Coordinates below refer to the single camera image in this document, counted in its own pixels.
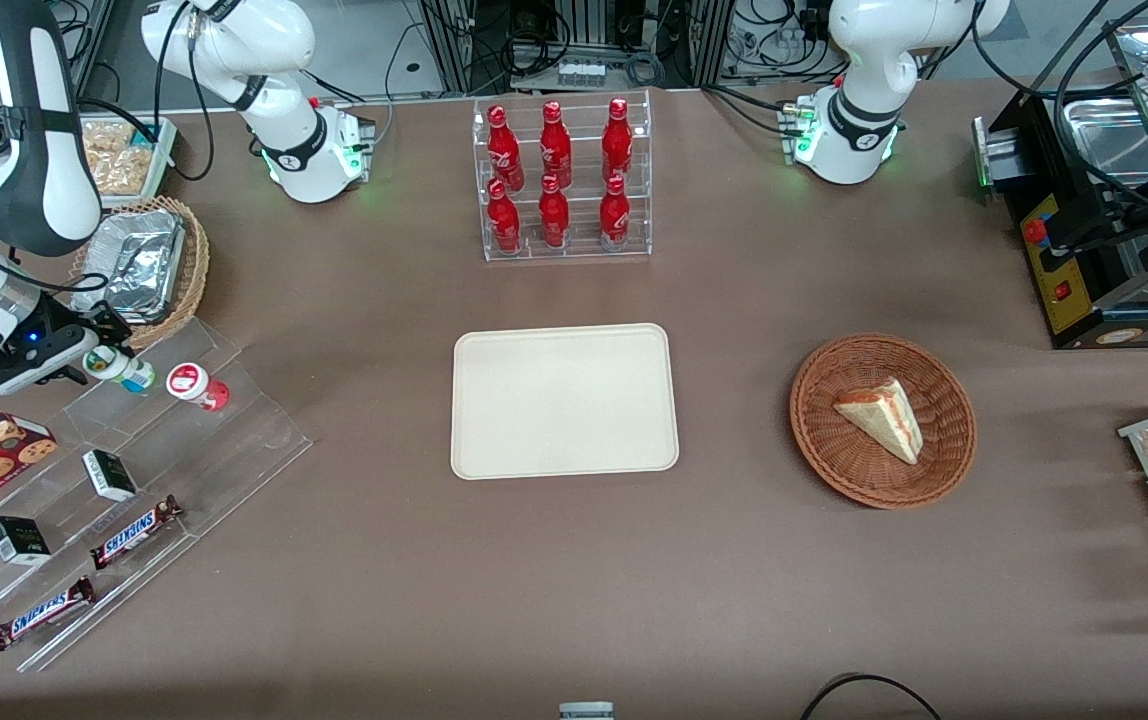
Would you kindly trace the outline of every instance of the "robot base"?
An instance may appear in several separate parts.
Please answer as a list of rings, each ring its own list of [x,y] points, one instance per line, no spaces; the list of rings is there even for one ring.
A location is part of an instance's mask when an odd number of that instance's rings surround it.
[[[303,169],[278,168],[264,150],[273,181],[298,202],[324,202],[357,181],[369,181],[374,154],[374,124],[335,108],[318,108],[326,122],[326,142]]]
[[[789,164],[807,167],[825,181],[859,184],[876,175],[881,163],[893,154],[898,127],[891,129],[884,144],[877,142],[870,150],[854,150],[848,138],[836,131],[827,117],[827,104],[836,92],[836,87],[824,87],[815,95],[799,96],[794,117],[779,111],[781,129],[802,133],[784,138],[783,152]]]

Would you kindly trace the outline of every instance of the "small bottle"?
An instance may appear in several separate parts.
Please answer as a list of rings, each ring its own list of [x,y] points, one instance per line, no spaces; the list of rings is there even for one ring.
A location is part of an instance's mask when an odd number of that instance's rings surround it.
[[[552,250],[564,250],[571,240],[571,204],[561,192],[556,173],[543,176],[543,196],[538,199],[543,218],[543,242]]]
[[[113,381],[130,392],[144,392],[157,379],[150,363],[130,357],[117,348],[100,344],[85,354],[85,372],[100,379]]]
[[[626,177],[633,169],[633,129],[628,126],[628,101],[610,100],[610,123],[602,136],[602,173],[610,181],[614,173]]]
[[[554,100],[543,104],[543,136],[538,138],[543,154],[543,173],[552,173],[561,189],[574,183],[574,156],[571,132],[561,119],[561,104]]]
[[[525,187],[525,171],[520,169],[520,142],[515,133],[507,127],[507,114],[502,104],[492,104],[487,110],[490,118],[490,163],[498,177],[511,192],[520,192]]]
[[[633,207],[623,195],[623,176],[615,175],[605,183],[602,198],[602,247],[620,251],[628,245],[628,214]]]
[[[210,413],[218,413],[232,396],[227,384],[209,377],[209,373],[195,363],[184,363],[170,370],[166,389],[178,400],[200,405]]]
[[[487,188],[490,191],[490,204],[486,207],[486,214],[490,215],[490,230],[498,251],[515,255],[520,251],[520,214],[515,212],[515,202],[507,198],[507,188],[498,178],[490,178]]]

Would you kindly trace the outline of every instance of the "small black box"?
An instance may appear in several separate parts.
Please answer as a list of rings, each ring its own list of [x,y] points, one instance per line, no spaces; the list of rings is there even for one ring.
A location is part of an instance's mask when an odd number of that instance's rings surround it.
[[[107,450],[91,450],[82,456],[82,460],[85,462],[85,474],[90,475],[94,491],[100,496],[116,502],[134,500],[134,480],[130,479],[121,457]]]
[[[40,537],[36,520],[0,514],[0,553],[15,565],[40,565],[49,559],[49,548]]]

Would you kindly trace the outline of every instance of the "aluminum foil container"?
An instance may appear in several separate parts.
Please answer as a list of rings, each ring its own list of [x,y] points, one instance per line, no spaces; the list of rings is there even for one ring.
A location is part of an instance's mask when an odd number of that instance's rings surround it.
[[[169,210],[108,215],[90,239],[82,269],[107,274],[107,287],[75,293],[72,309],[107,300],[126,323],[162,323],[170,315],[186,229]]]

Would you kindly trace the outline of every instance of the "red switch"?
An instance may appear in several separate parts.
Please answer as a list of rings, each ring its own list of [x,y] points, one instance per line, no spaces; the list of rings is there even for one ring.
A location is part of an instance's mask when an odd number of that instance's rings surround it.
[[[1045,229],[1045,220],[1040,218],[1033,218],[1023,223],[1023,240],[1035,245],[1041,242],[1046,237],[1049,237],[1049,231]]]

